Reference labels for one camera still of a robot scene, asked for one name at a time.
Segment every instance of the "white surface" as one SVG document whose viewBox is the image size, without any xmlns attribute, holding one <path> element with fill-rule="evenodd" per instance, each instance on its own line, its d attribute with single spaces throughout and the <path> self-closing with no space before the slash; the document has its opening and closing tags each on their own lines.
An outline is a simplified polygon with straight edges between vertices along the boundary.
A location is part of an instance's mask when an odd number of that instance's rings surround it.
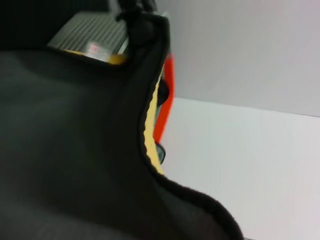
<svg viewBox="0 0 320 240">
<path fill-rule="evenodd" d="M 254 240 L 320 239 L 320 118 L 176 98 L 162 143 L 178 183 Z"/>
<path fill-rule="evenodd" d="M 320 1 L 157 2 L 178 97 L 320 116 Z"/>
</svg>

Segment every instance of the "white wall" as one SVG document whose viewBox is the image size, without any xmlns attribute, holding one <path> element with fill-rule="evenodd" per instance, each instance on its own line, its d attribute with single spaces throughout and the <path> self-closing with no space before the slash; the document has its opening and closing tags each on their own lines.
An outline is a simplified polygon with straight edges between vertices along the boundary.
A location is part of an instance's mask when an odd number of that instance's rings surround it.
<svg viewBox="0 0 320 240">
<path fill-rule="evenodd" d="M 320 1 L 157 2 L 178 97 L 320 116 Z"/>
</svg>

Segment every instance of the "orange object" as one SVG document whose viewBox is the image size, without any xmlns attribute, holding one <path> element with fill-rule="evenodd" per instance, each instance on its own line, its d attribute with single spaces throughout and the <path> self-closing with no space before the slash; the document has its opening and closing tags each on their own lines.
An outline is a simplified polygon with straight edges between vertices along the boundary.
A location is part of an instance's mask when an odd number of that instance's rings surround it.
<svg viewBox="0 0 320 240">
<path fill-rule="evenodd" d="M 169 88 L 169 97 L 161 107 L 160 113 L 156 120 L 153 137 L 156 143 L 160 143 L 164 134 L 171 108 L 174 103 L 175 96 L 175 64 L 174 57 L 169 54 L 164 63 L 164 81 Z"/>
</svg>

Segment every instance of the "black bag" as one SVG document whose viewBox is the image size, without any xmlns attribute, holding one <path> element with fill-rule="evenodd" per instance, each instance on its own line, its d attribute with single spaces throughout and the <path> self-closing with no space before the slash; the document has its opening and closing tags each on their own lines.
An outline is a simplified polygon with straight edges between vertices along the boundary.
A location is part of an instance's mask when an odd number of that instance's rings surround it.
<svg viewBox="0 0 320 240">
<path fill-rule="evenodd" d="M 122 17 L 122 65 L 0 52 L 1 240 L 243 239 L 219 202 L 154 167 L 169 23 L 137 8 Z"/>
</svg>

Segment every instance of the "bag strap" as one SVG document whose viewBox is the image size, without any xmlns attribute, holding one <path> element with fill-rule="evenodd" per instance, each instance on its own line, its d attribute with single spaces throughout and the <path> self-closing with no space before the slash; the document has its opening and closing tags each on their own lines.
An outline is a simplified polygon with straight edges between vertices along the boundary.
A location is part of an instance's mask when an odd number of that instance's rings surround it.
<svg viewBox="0 0 320 240">
<path fill-rule="evenodd" d="M 156 37 L 155 26 L 148 20 L 144 13 L 144 6 L 140 6 L 138 0 L 118 0 L 121 13 L 116 20 L 126 22 L 129 38 L 129 49 L 136 49 L 144 46 Z"/>
</svg>

